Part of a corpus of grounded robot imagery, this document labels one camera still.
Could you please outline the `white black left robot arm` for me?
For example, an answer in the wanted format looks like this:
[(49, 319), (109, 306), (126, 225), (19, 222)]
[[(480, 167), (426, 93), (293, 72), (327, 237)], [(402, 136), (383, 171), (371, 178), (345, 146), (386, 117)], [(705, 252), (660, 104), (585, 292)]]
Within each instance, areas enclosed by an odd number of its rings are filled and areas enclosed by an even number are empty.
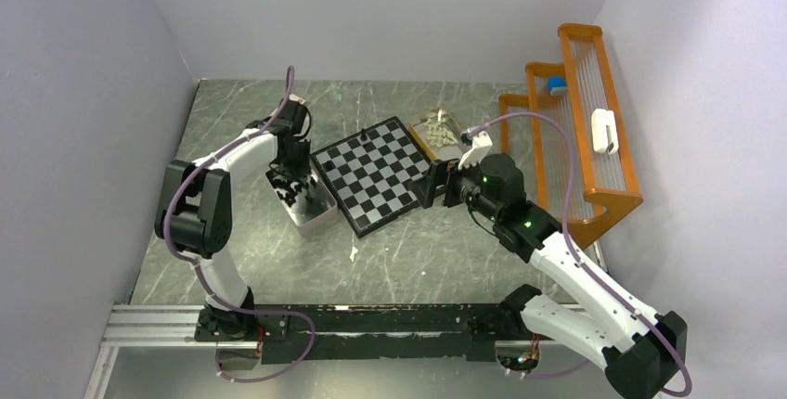
[(154, 232), (178, 260), (189, 264), (206, 292), (211, 333), (242, 340), (259, 328), (252, 290), (226, 245), (239, 184), (264, 172), (287, 208), (315, 206), (317, 179), (310, 164), (313, 124), (303, 99), (287, 97), (267, 118), (194, 161), (174, 160), (162, 182)]

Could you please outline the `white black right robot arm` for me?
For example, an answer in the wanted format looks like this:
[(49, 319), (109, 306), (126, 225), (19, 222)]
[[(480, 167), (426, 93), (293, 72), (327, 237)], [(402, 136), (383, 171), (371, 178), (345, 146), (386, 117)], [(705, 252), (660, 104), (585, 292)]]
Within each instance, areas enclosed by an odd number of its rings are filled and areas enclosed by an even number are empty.
[(623, 398), (653, 398), (685, 373), (688, 326), (675, 312), (660, 314), (623, 289), (575, 244), (566, 226), (526, 197), (523, 174), (506, 154), (492, 154), (462, 168), (434, 161), (408, 183), (423, 208), (439, 188), (445, 207), (463, 205), (492, 224), (498, 243), (547, 275), (581, 306), (571, 310), (524, 285), (507, 299), (503, 330), (513, 338), (529, 331), (583, 356), (601, 369)]

